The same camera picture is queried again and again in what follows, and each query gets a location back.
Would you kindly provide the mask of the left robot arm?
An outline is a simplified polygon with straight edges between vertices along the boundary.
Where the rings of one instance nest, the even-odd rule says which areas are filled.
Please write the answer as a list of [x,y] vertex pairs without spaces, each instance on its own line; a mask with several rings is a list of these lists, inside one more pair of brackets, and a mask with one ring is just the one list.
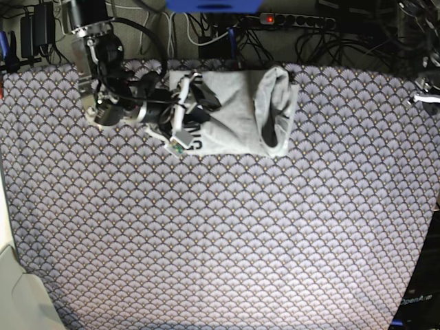
[[421,69],[417,72],[416,86],[421,93],[412,97],[431,112],[439,110],[439,1],[398,1],[399,9],[416,23],[425,34]]

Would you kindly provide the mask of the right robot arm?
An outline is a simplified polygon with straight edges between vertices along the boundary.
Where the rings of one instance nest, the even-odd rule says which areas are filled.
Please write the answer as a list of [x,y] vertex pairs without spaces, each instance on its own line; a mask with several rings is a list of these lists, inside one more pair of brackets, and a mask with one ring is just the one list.
[[[198,71],[186,74],[173,91],[160,88],[168,71],[168,53],[147,27],[116,15],[105,1],[61,1],[62,29],[71,42],[78,88],[86,119],[100,129],[119,123],[139,124],[149,135],[168,140],[188,122],[205,122],[220,110],[215,93]],[[136,78],[124,65],[124,46],[114,32],[120,23],[148,37],[159,54],[160,66]]]

